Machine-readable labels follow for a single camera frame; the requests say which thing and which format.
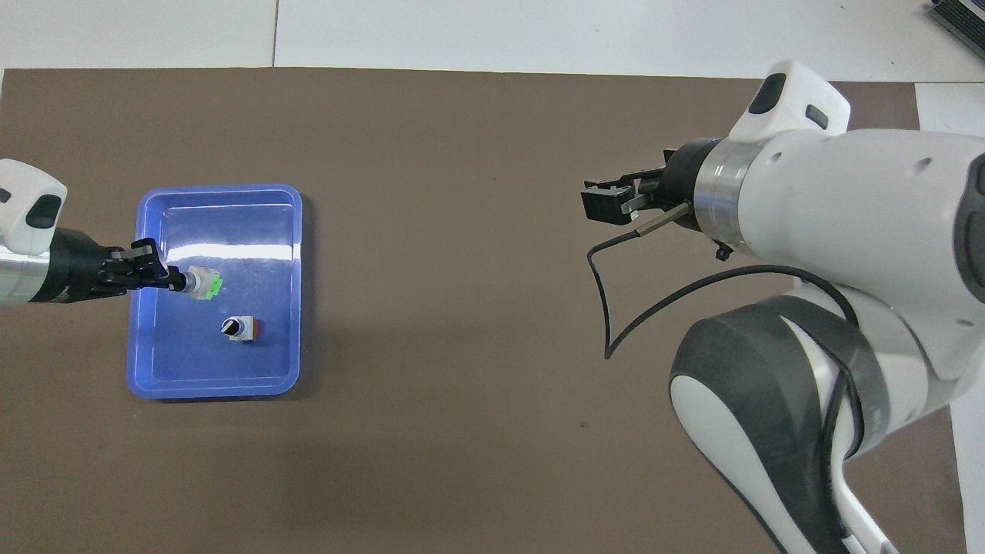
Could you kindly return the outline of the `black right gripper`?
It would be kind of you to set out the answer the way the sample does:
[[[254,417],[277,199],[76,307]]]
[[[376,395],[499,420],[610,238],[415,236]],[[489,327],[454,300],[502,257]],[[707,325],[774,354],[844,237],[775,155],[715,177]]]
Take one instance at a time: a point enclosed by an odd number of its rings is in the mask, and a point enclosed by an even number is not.
[[[697,138],[679,148],[665,149],[664,167],[641,169],[614,179],[585,180],[581,190],[585,216],[610,225],[633,223],[639,211],[653,206],[651,197],[641,193],[638,185],[645,179],[659,178],[656,207],[668,210],[687,204],[692,211],[676,220],[676,224],[699,232],[700,225],[693,213],[694,189],[700,168],[720,142],[720,138]]]

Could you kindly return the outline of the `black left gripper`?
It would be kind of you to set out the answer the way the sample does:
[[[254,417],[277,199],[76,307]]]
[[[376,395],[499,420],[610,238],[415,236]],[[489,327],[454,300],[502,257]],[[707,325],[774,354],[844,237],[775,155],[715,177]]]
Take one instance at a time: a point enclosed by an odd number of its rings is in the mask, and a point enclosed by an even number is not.
[[[84,232],[56,228],[48,250],[47,273],[31,298],[35,304],[73,304],[89,299],[124,297],[141,289],[183,293],[188,277],[163,264],[154,238],[137,239],[129,248],[106,248]],[[102,272],[108,262],[108,272]]]

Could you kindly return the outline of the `selector switch orange base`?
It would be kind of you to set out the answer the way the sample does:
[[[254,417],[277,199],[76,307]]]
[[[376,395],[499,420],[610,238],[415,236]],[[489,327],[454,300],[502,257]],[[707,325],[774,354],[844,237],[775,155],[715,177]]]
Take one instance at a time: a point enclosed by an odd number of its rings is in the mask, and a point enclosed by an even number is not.
[[[190,265],[182,274],[184,277],[182,293],[199,301],[210,301],[217,297],[224,284],[221,274],[211,268]]]

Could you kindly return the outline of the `blue plastic tray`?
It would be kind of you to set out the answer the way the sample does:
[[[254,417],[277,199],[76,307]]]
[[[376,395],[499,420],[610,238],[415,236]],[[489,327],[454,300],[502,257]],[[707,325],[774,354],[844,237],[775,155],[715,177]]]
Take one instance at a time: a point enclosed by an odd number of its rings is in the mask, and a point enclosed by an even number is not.
[[[135,235],[162,258],[224,279],[210,301],[165,289],[130,295],[126,381],[142,399],[225,399],[288,392],[300,373],[302,196],[290,185],[161,187],[139,203]],[[253,342],[219,332],[258,319]]]

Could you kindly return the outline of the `brown table mat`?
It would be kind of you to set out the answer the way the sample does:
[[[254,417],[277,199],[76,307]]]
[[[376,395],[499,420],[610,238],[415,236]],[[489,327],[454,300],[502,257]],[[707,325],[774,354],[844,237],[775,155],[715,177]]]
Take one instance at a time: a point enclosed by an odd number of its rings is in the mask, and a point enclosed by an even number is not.
[[[754,78],[316,68],[7,70],[0,158],[128,245],[155,187],[303,198],[302,371],[155,402],[129,302],[0,311],[0,554],[776,554],[690,444],[668,372],[745,276],[603,358],[587,179],[725,135]]]

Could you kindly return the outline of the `grey finned metal device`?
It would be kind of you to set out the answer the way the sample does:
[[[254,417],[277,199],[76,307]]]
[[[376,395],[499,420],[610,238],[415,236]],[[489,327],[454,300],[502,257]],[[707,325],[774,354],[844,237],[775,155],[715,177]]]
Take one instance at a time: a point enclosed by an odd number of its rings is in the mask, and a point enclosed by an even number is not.
[[[950,32],[985,42],[985,0],[931,0],[931,18]]]

